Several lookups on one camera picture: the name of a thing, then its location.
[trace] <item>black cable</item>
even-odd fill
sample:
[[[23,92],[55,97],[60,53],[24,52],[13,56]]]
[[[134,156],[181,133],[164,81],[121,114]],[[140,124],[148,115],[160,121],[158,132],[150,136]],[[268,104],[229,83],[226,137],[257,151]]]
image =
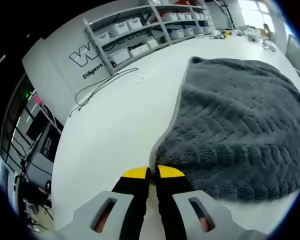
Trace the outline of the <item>black cable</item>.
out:
[[[117,16],[114,18],[114,20],[112,21],[112,23],[114,23],[115,21],[117,21],[118,17],[120,16],[121,13],[118,13]]]
[[[52,174],[43,170],[42,168],[38,167],[37,165],[35,165],[32,161],[29,161],[30,164],[32,164],[34,167],[36,167],[37,169],[41,170],[42,172],[49,174],[52,177]]]
[[[74,96],[74,100],[75,100],[75,102],[76,102],[76,104],[77,104],[78,106],[75,107],[75,108],[70,112],[69,117],[71,117],[72,113],[73,113],[74,111],[76,111],[77,109],[78,109],[78,111],[80,111],[81,108],[82,108],[83,106],[85,106],[85,105],[88,104],[89,100],[90,100],[97,92],[99,92],[101,89],[103,89],[104,87],[106,87],[109,83],[112,83],[113,81],[117,80],[118,78],[120,78],[120,77],[122,77],[122,76],[124,76],[124,75],[126,75],[126,74],[129,74],[129,73],[131,73],[131,72],[137,71],[138,69],[139,69],[139,68],[137,68],[137,67],[126,69],[126,70],[121,71],[121,72],[118,72],[118,73],[116,73],[115,75],[110,76],[110,77],[108,77],[108,78],[106,78],[106,79],[103,79],[103,80],[98,81],[98,82],[96,82],[96,83],[94,83],[94,84],[91,84],[91,85],[89,85],[89,86],[86,86],[86,87],[84,87],[83,89],[81,89],[80,91],[78,91],[78,92],[76,93],[76,95]],[[93,87],[93,86],[95,86],[95,85],[97,85],[97,84],[100,84],[100,85],[98,85],[98,86],[92,91],[92,93],[90,94],[90,96],[89,96],[87,99],[85,99],[82,103],[79,103],[78,100],[77,100],[78,94],[81,93],[83,90],[86,90],[86,89],[88,89],[88,88],[90,88],[90,87]]]
[[[37,221],[35,219],[33,219],[27,212],[27,218],[25,219],[25,223],[27,225],[30,225],[30,226],[39,226],[39,227],[42,227],[43,229],[45,230],[49,230],[48,228],[42,226],[41,224],[37,223]]]
[[[48,209],[44,206],[44,205],[41,205],[41,207],[44,208],[44,210],[46,211],[46,213],[49,215],[49,217],[54,220],[54,218],[51,216],[51,214],[49,213]]]
[[[24,156],[26,157],[26,156],[27,156],[27,153],[26,153],[25,148],[21,145],[20,142],[17,141],[17,139],[16,139],[14,136],[12,136],[12,138],[13,138],[13,139],[16,141],[16,143],[19,144],[19,146],[22,148],[22,150],[23,150],[23,152],[24,152]]]
[[[105,51],[105,52],[108,52],[108,51],[110,51],[111,49],[113,49],[114,47],[115,47],[115,45],[116,45],[116,43],[114,43],[113,45],[112,45],[112,47],[110,47],[109,49],[103,49],[103,51]]]
[[[31,226],[39,226],[39,227],[42,227],[43,229],[45,229],[45,230],[48,230],[48,231],[49,231],[49,229],[48,229],[48,228],[46,228],[46,227],[44,227],[44,226],[42,226],[41,224],[38,224],[38,223],[36,223],[36,224],[31,224]]]

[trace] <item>person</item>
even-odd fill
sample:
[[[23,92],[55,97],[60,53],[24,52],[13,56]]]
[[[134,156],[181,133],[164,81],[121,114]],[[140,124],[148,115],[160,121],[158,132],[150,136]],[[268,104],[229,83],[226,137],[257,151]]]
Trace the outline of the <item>person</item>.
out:
[[[268,24],[266,24],[266,23],[263,24],[263,30],[264,30],[265,36],[268,37],[269,39],[271,39],[272,32],[271,32]]]

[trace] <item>white storage bin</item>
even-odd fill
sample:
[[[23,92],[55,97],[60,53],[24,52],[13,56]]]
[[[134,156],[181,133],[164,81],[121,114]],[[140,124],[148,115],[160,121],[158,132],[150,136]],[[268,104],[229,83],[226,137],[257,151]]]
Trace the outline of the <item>white storage bin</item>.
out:
[[[195,14],[197,20],[200,20],[200,19],[201,19],[200,13],[195,12],[194,14]]]
[[[184,16],[185,16],[185,19],[187,19],[187,20],[193,19],[190,12],[186,12],[186,13],[184,14]]]
[[[193,29],[192,27],[183,29],[183,34],[184,34],[185,36],[192,36],[192,35],[195,35],[194,29]]]
[[[184,12],[178,12],[176,16],[178,17],[179,20],[186,20],[186,16]]]
[[[126,48],[120,49],[109,56],[109,60],[114,62],[116,65],[130,58],[129,51]]]
[[[168,12],[165,15],[163,15],[162,20],[165,21],[165,22],[177,21],[178,17],[177,17],[177,14],[175,12]]]
[[[118,36],[126,32],[129,32],[129,28],[126,21],[113,25],[112,30],[113,30],[112,31],[113,36]]]
[[[150,0],[150,2],[153,3],[153,5],[155,6],[160,6],[161,5],[161,1],[160,0]],[[149,5],[148,0],[140,0],[140,5]]]
[[[203,13],[200,13],[200,19],[201,20],[206,20],[206,15],[204,15]]]
[[[202,26],[196,26],[193,28],[193,32],[194,32],[194,34],[203,34],[204,30],[203,30]]]
[[[110,35],[109,35],[109,32],[106,31],[98,36],[96,36],[96,39],[98,39],[98,41],[101,43],[101,44],[106,44],[107,42],[110,41]]]
[[[148,47],[147,44],[144,44],[144,45],[141,45],[141,46],[139,47],[139,49],[140,49],[140,51],[141,51],[142,53],[144,53],[144,52],[146,52],[146,51],[149,50],[149,47]]]
[[[139,28],[142,28],[142,26],[143,26],[140,21],[140,17],[126,21],[126,24],[128,25],[128,28],[130,30],[139,29]]]
[[[139,47],[136,47],[136,48],[130,50],[131,57],[136,57],[139,54],[141,54],[141,50]]]
[[[170,36],[172,39],[181,39],[185,36],[184,30],[183,29],[175,30],[170,33]]]
[[[210,28],[210,26],[204,26],[202,27],[203,33],[204,34],[211,34],[213,30]]]
[[[146,41],[146,44],[149,46],[150,49],[153,49],[158,46],[158,43],[154,38],[151,38],[148,41]]]

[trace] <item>gray microfiber towel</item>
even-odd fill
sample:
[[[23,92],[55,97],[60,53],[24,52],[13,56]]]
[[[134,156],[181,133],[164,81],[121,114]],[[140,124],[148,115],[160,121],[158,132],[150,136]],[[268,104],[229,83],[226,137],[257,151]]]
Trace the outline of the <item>gray microfiber towel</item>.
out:
[[[300,188],[300,93],[264,62],[193,57],[154,164],[215,198],[283,197]]]

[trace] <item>white tabletop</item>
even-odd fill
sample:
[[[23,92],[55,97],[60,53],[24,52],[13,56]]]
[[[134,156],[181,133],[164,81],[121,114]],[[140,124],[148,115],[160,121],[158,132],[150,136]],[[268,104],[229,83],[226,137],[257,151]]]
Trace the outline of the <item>white tabletop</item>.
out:
[[[66,121],[52,174],[56,229],[70,223],[74,211],[99,192],[112,190],[123,172],[149,165],[150,151],[170,123],[192,56],[260,60],[278,68],[300,91],[300,78],[278,48],[264,50],[244,37],[193,38],[132,63],[125,69],[138,67],[138,71],[109,84]],[[294,192],[260,203],[219,202],[242,227],[269,233],[296,196]],[[153,188],[140,239],[165,239]]]

